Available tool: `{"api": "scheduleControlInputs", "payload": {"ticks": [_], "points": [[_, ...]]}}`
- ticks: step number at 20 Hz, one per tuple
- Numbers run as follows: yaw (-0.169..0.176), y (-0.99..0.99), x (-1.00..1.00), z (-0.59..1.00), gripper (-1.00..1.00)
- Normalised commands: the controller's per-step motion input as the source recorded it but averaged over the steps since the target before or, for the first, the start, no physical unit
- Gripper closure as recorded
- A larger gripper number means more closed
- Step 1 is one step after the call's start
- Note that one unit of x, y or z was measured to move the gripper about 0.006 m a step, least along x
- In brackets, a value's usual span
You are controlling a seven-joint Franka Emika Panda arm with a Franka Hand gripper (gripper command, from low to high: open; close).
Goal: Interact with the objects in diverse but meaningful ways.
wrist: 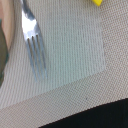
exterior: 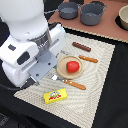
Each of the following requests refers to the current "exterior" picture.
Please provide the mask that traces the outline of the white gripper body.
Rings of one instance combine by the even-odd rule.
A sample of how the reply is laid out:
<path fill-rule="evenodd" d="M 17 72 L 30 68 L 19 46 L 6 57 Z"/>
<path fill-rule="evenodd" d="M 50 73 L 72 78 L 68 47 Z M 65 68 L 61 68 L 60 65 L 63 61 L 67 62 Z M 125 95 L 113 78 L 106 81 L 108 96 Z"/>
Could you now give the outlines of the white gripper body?
<path fill-rule="evenodd" d="M 59 22 L 32 41 L 18 42 L 11 36 L 0 47 L 2 68 L 16 86 L 30 86 L 38 82 L 57 65 L 56 55 L 65 46 L 65 30 Z"/>

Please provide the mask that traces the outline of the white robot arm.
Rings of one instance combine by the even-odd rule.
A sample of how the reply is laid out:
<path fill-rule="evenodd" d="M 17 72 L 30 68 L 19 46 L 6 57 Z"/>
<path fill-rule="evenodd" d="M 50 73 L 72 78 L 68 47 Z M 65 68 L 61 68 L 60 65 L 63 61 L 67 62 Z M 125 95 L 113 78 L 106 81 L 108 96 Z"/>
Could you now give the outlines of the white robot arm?
<path fill-rule="evenodd" d="M 64 28 L 60 23 L 49 28 L 43 0 L 0 0 L 0 17 L 10 32 L 0 46 L 6 76 L 16 87 L 38 82 L 57 64 Z"/>

